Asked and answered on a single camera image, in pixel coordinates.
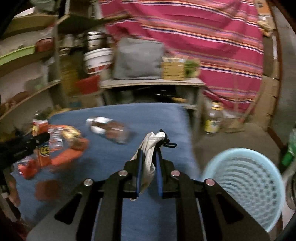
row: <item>gray pillow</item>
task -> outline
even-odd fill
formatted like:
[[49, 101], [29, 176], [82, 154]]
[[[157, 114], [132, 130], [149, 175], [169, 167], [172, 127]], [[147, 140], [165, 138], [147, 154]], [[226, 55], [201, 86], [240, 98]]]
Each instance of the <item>gray pillow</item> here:
[[113, 71], [115, 79], [160, 79], [162, 42], [122, 38]]

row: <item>black strap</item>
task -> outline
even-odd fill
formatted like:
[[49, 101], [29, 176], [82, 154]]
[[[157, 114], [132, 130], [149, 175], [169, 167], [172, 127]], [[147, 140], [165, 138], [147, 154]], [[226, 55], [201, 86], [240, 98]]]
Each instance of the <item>black strap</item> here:
[[156, 147], [161, 147], [162, 145], [164, 147], [168, 147], [168, 148], [175, 148], [177, 146], [176, 143], [170, 143], [170, 139], [168, 139], [168, 135], [163, 131], [163, 129], [160, 129], [159, 132], [163, 132], [165, 134], [165, 138], [161, 141], [159, 141], [156, 144]]

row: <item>cardboard box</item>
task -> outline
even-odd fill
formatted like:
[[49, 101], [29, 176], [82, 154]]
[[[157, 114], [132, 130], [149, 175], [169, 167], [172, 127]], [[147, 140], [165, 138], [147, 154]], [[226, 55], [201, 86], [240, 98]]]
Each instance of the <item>cardboard box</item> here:
[[270, 77], [274, 78], [274, 79], [279, 79], [279, 62], [278, 62], [278, 60], [274, 59], [272, 74]]
[[279, 81], [267, 76], [262, 77], [262, 85], [264, 85], [264, 93], [271, 96], [278, 97], [279, 94]]
[[255, 0], [255, 6], [259, 15], [271, 16], [269, 6], [265, 0]]
[[263, 37], [263, 74], [271, 77], [274, 68], [274, 41], [272, 37]]
[[271, 115], [274, 113], [276, 96], [278, 96], [279, 91], [279, 81], [263, 76], [261, 87], [264, 88], [263, 93], [255, 106], [251, 122], [266, 130], [270, 123]]
[[69, 107], [72, 110], [103, 106], [104, 99], [101, 94], [78, 95], [69, 97]]

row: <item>white bucket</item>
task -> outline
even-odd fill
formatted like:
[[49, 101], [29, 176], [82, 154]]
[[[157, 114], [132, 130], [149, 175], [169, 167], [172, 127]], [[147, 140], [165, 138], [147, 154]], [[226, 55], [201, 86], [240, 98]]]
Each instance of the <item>white bucket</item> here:
[[97, 49], [84, 54], [87, 74], [98, 74], [112, 64], [112, 48]]

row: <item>white cloth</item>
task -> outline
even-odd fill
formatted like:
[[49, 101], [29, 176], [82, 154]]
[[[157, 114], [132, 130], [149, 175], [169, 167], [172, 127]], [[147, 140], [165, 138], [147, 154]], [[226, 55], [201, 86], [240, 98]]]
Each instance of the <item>white cloth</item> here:
[[[141, 145], [138, 149], [143, 150], [143, 154], [145, 156], [145, 160], [142, 166], [142, 178], [141, 178], [141, 192], [146, 189], [151, 181], [154, 178], [155, 174], [155, 166], [152, 163], [152, 156], [155, 145], [165, 138], [164, 132], [158, 132], [156, 135], [153, 132], [150, 132], [146, 135], [144, 140], [142, 141]], [[138, 151], [133, 156], [131, 160], [135, 160], [137, 158]]]

